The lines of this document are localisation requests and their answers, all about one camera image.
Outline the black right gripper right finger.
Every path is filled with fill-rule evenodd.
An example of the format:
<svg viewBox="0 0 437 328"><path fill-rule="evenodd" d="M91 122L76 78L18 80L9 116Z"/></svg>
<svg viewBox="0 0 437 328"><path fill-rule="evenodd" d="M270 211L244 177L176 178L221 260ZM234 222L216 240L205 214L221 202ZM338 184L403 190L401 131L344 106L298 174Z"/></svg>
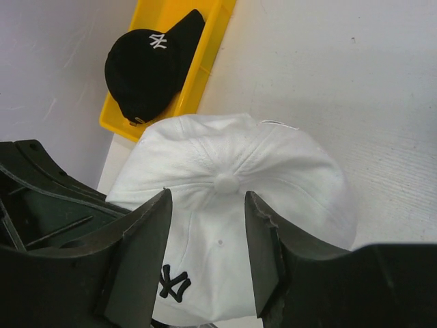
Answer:
<svg viewBox="0 0 437 328"><path fill-rule="evenodd" d="M435 327L436 246L348 251L278 215L256 193L244 213L256 315L265 327Z"/></svg>

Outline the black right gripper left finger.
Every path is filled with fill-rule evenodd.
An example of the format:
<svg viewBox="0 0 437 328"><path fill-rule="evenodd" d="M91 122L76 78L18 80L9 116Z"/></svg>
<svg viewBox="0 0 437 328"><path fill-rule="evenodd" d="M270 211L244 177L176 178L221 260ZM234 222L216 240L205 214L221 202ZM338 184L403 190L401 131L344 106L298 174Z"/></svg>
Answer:
<svg viewBox="0 0 437 328"><path fill-rule="evenodd" d="M1 247L2 327L149 327L171 223L162 190L85 236Z"/></svg>

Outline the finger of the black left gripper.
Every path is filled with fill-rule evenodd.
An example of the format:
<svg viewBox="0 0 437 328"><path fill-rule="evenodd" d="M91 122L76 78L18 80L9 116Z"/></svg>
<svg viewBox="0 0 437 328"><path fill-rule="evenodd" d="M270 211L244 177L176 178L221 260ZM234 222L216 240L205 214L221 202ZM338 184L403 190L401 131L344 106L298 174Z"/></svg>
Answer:
<svg viewBox="0 0 437 328"><path fill-rule="evenodd" d="M35 140L1 142L1 244L61 246L129 212L69 176Z"/></svg>

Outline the black cap white logo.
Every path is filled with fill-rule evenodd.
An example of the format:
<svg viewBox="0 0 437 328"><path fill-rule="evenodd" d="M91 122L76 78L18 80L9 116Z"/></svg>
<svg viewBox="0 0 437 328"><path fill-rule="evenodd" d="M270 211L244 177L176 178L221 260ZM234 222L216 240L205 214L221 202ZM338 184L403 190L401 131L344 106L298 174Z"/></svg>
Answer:
<svg viewBox="0 0 437 328"><path fill-rule="evenodd" d="M166 32L133 29L115 41L104 77L130 123L156 119L182 90L204 26L203 16L194 9Z"/></svg>

